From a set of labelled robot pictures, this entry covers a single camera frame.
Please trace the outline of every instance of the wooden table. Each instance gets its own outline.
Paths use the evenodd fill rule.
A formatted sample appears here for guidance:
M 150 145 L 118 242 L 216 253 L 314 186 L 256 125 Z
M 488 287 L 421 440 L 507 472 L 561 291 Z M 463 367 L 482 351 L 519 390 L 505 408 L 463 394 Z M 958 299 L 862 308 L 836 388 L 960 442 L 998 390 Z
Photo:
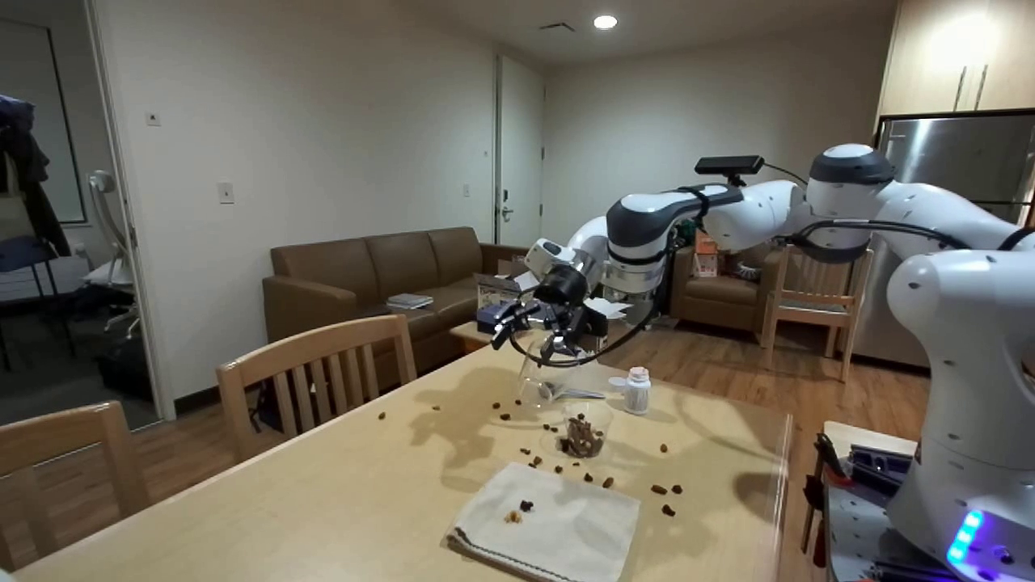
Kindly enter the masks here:
M 444 536 L 497 469 L 533 455 L 544 472 L 613 474 L 614 491 L 641 497 L 625 580 L 777 580 L 786 413 L 658 381 L 650 413 L 614 408 L 605 454 L 576 465 L 544 409 L 516 405 L 519 367 L 516 349 L 480 349 L 17 580 L 507 580 Z
M 454 326 L 451 335 L 463 346 L 463 351 L 480 351 L 491 344 L 491 335 L 482 333 L 477 321 Z

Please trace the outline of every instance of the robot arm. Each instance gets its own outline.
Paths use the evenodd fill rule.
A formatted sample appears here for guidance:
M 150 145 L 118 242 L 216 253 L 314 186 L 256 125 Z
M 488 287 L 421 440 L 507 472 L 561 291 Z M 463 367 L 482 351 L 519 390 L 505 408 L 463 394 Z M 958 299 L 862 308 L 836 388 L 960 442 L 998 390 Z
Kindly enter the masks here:
M 868 145 L 838 145 L 814 159 L 809 184 L 733 180 L 621 198 L 570 247 L 532 250 L 528 266 L 544 282 L 537 298 L 561 315 L 586 309 L 600 287 L 650 298 L 664 282 L 670 228 L 684 221 L 698 221 L 735 253 L 795 242 L 820 259 L 844 259 L 881 236 L 905 259 L 888 293 L 929 351 L 933 399 L 922 455 L 891 501 L 891 520 L 968 580 L 1033 580 L 1035 381 L 1018 363 L 1035 349 L 1035 236 L 951 191 L 892 180 Z M 563 322 L 558 338 L 576 344 L 586 315 Z

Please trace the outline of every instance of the white paper towel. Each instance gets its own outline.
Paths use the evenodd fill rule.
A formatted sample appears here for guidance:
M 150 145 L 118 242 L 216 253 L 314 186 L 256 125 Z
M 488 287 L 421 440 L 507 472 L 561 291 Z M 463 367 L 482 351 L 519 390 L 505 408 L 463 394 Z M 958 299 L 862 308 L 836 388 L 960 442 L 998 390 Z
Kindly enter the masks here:
M 510 463 L 463 509 L 451 541 L 532 580 L 605 582 L 621 580 L 638 518 L 638 497 Z

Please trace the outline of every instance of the wall outlet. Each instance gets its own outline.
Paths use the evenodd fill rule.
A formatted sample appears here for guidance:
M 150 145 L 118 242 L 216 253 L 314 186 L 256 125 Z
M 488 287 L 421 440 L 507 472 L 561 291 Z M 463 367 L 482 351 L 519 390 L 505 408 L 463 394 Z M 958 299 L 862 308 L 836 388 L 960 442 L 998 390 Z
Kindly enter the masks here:
M 216 184 L 216 205 L 221 205 L 221 207 L 234 207 L 234 205 L 236 205 L 236 191 L 234 191 L 231 180 L 221 180 L 221 184 Z

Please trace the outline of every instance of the refrigerator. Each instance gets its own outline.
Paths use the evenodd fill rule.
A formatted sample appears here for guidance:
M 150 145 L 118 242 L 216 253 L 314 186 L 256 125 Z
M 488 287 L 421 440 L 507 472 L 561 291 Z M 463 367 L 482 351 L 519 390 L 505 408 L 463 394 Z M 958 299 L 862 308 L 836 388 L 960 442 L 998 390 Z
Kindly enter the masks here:
M 883 117 L 875 145 L 895 166 L 901 180 L 929 180 L 1017 225 L 1035 225 L 1035 110 Z M 888 282 L 901 266 L 904 259 L 878 242 L 854 357 L 929 364 L 888 308 Z

